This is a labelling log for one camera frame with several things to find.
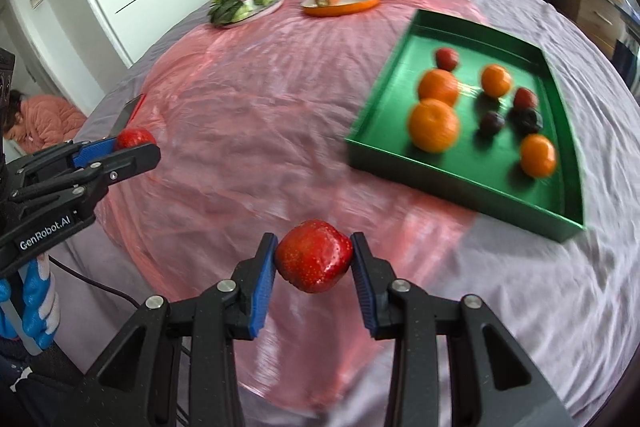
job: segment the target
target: smartphone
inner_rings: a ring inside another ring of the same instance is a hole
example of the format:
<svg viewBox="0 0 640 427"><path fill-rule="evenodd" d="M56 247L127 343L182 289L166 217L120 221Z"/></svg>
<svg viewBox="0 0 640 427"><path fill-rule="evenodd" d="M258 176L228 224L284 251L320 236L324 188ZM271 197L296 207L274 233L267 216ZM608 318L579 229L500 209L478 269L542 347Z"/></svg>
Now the smartphone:
<svg viewBox="0 0 640 427"><path fill-rule="evenodd" d="M131 121L131 119L136 115L142 102L144 102L146 97L145 93L139 94L133 100L129 100L122 108L122 111L118 115L116 123L111 128L111 132L109 133L109 137L114 137L120 134L120 132L127 126L127 123Z"/></svg>

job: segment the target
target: red strawberry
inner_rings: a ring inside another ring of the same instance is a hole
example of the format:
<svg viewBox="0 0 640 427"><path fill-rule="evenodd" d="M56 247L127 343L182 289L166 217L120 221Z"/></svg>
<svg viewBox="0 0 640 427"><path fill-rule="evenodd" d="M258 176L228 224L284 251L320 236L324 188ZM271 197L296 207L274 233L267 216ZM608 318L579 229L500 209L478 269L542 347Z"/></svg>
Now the red strawberry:
<svg viewBox="0 0 640 427"><path fill-rule="evenodd" d="M460 55L456 50L451 48L440 48L436 50L436 65L439 69L445 71L453 71L460 62Z"/></svg>
<svg viewBox="0 0 640 427"><path fill-rule="evenodd" d="M538 107L538 97L532 90L521 87L513 97L513 107L516 109L535 109Z"/></svg>
<svg viewBox="0 0 640 427"><path fill-rule="evenodd" d="M275 253L275 264L284 280L306 293L332 288L351 264L353 245L334 227L310 219L287 233Z"/></svg>
<svg viewBox="0 0 640 427"><path fill-rule="evenodd" d="M157 144L156 139L148 130L135 127L124 129L116 138L115 150L131 149L145 143Z"/></svg>

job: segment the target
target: human hand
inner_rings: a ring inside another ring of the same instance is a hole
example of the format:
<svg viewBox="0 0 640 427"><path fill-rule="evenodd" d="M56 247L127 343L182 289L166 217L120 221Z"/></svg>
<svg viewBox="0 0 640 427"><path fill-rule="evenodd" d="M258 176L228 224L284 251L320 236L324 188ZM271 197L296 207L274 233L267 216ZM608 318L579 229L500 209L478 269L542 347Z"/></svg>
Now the human hand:
<svg viewBox="0 0 640 427"><path fill-rule="evenodd" d="M49 255L44 253L28 264L27 276L22 289L25 308L22 314L22 329L32 337L40 349L47 349L60 325L60 303L55 288L55 279L50 272ZM11 298L11 286L6 279L0 280L0 302ZM0 311L0 337L17 337L14 327Z"/></svg>

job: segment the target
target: dark hair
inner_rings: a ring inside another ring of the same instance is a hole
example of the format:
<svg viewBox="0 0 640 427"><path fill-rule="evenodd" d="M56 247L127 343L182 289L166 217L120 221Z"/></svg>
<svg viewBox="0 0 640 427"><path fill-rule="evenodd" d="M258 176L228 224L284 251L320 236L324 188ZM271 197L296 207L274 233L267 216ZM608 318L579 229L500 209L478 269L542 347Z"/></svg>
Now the dark hair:
<svg viewBox="0 0 640 427"><path fill-rule="evenodd" d="M9 103L6 106L6 114L2 123L2 134L8 133L11 127L15 125L15 116L20 113L22 97L24 97L24 94L17 89L9 91Z"/></svg>

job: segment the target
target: black cable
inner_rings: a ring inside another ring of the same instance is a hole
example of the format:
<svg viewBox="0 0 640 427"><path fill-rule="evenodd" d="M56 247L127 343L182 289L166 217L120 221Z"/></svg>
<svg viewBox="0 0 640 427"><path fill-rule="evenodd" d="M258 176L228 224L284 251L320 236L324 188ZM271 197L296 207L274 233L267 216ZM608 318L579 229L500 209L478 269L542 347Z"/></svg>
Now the black cable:
<svg viewBox="0 0 640 427"><path fill-rule="evenodd" d="M129 301L131 304L133 304L136 308L140 308L140 304L130 295L127 295L124 292L121 292L119 290L114 290L113 288L109 287L109 286L105 286L104 284L100 284L99 282L95 282L92 279L89 279L89 277L85 277L82 274L79 274L77 271L70 269L69 267L65 266L64 264L60 263L60 261L57 261L56 259L53 259L53 257L49 256L49 260L55 264L58 268L60 268L61 270L64 270L65 272L67 272L69 275L72 275L73 277L76 277L76 279L81 280L82 282L86 282L87 284L90 284L91 286L95 286L96 288L106 291L107 293L111 293L112 295L115 295L117 297L120 297L122 299L125 299L126 301Z"/></svg>

